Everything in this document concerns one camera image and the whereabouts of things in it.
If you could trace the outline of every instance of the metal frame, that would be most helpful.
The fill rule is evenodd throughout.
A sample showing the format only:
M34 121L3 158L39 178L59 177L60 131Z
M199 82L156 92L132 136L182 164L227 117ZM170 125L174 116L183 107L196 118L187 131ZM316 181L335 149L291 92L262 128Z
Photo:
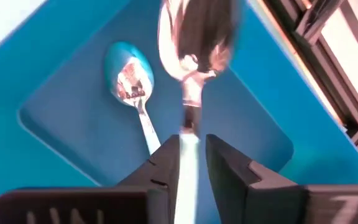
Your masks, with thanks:
M358 94L321 35L325 22L344 2L348 4L347 0L334 0L330 4L314 0L309 8L302 0L263 1L358 147Z

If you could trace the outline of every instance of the spoon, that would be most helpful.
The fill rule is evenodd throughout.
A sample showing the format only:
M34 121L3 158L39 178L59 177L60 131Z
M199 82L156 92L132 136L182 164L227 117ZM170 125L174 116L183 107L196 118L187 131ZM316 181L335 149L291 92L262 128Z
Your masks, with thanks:
M231 59L239 9L236 0L163 0L158 50L165 70L183 89L180 170L175 220L194 223L198 191L201 93Z
M147 147L153 154L161 144L145 107L154 87L150 65L134 46L118 42L108 50L105 74L110 92L118 101L137 109Z

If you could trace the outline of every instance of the black metal bar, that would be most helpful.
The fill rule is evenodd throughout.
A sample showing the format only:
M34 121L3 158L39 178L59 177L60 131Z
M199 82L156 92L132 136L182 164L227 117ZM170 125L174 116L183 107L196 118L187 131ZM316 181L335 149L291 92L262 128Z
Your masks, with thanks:
M325 71L325 73L315 73L314 77L324 80L326 88L334 99L344 103L345 108L342 110L348 111L345 121L351 120L358 125L358 93L323 37L320 37L316 46L311 48L311 53L313 55L310 57L315 57Z
M305 43L314 45L321 35L327 20L341 5L343 0L316 0L311 7L305 11L295 32Z

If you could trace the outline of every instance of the blue plastic bin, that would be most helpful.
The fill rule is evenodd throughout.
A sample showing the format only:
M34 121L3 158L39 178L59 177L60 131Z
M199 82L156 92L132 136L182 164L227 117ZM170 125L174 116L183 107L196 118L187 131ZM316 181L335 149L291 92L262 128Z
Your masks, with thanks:
M103 57L115 41L134 44L150 62L147 110L160 141L178 132L181 90L158 56L159 7L159 0L49 0L0 46L0 194L114 185L147 159L136 111L104 83ZM299 184L358 184L356 148L243 8L231 67L205 87L201 132ZM204 144L199 188L197 223L219 223Z

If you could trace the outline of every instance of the metal spoon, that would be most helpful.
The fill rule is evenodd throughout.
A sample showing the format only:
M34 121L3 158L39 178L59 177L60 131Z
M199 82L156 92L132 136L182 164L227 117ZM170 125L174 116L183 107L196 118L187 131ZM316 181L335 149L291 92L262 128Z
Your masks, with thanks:
M237 27L236 0L163 0L158 49L166 71L182 84L181 129L175 223L194 223L198 191L201 92L206 80L227 66Z
M153 154L161 144L145 107L152 94L154 76L144 56L133 46L118 42L108 50L105 74L110 92L139 112L146 143L150 155Z

